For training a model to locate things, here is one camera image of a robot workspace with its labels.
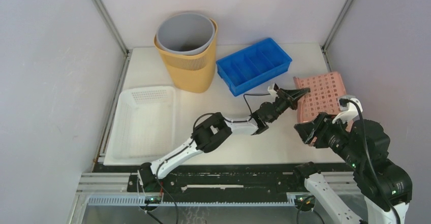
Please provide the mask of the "pink perforated plastic basket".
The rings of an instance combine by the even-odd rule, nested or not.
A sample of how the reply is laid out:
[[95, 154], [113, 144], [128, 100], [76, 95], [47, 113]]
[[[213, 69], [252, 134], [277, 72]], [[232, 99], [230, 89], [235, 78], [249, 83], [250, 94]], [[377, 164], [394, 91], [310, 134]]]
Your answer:
[[330, 115], [340, 113], [338, 98], [347, 94], [340, 73], [330, 72], [307, 78], [294, 77], [294, 84], [297, 89], [308, 87], [311, 90], [298, 102], [299, 123], [312, 121], [320, 112]]

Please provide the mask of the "blue compartment tray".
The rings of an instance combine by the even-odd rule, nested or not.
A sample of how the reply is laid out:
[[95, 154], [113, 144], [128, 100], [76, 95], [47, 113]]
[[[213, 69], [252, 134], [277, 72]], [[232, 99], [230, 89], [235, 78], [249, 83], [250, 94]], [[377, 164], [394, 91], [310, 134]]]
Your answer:
[[236, 97], [288, 71], [292, 58], [266, 38], [217, 60], [217, 73]]

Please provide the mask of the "white perforated plastic basket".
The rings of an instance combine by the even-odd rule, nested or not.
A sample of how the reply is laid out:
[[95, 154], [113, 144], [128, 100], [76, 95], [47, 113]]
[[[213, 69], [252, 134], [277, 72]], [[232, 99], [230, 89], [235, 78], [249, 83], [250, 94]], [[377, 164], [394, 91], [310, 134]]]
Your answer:
[[116, 107], [106, 151], [109, 165], [158, 159], [174, 147], [176, 90], [149, 86], [124, 90]]

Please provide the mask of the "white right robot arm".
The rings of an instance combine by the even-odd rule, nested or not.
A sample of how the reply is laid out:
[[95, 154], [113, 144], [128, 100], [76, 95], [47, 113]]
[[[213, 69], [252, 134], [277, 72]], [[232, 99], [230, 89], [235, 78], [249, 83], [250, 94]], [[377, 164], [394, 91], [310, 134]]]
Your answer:
[[294, 126], [304, 144], [329, 148], [353, 170], [353, 179], [368, 204], [368, 218], [377, 223], [405, 223], [413, 183], [408, 173], [388, 158], [390, 137], [376, 121], [362, 116], [349, 131], [327, 113]]

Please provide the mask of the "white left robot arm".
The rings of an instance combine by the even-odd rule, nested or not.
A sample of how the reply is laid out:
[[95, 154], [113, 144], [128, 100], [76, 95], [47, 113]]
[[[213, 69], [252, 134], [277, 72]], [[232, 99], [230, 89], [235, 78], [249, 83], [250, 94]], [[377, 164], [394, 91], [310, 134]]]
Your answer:
[[138, 168], [138, 184], [152, 192], [161, 185], [161, 179], [190, 158], [216, 150], [232, 134], [259, 135], [268, 125], [277, 120], [286, 110], [297, 110], [298, 102], [310, 93], [310, 88], [282, 89], [276, 84], [268, 87], [266, 95], [273, 102], [264, 102], [256, 111], [241, 119], [231, 119], [222, 113], [205, 113], [205, 120], [195, 121], [191, 136], [178, 148], [152, 162], [143, 163]]

